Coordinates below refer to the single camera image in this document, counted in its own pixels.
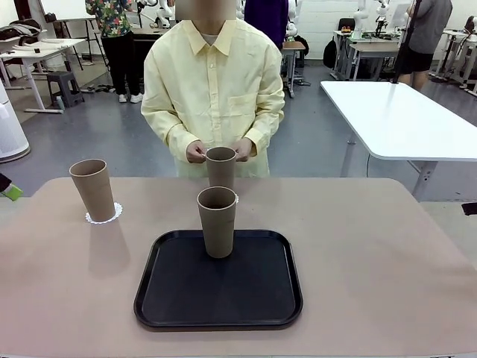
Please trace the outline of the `person's right hand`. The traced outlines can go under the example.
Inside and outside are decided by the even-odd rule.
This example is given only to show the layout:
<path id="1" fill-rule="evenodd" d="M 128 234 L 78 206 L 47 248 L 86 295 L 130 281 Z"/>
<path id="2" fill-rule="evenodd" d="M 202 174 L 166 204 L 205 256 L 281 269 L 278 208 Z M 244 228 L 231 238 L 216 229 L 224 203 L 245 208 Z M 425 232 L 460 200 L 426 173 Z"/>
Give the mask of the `person's right hand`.
<path id="1" fill-rule="evenodd" d="M 200 140 L 191 142 L 186 148 L 186 159 L 189 163 L 201 164 L 206 161 L 206 148 Z"/>

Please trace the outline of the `person's left hand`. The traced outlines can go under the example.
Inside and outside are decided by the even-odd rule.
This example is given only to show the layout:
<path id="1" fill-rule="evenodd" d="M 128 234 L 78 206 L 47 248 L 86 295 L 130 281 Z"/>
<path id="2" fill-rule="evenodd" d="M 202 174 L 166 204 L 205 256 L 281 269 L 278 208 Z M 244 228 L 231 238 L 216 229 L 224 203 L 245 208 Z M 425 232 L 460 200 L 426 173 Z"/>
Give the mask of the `person's left hand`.
<path id="1" fill-rule="evenodd" d="M 233 144 L 233 150 L 236 153 L 237 162 L 247 162 L 251 157 L 255 157 L 256 146 L 249 138 L 242 138 Z"/>

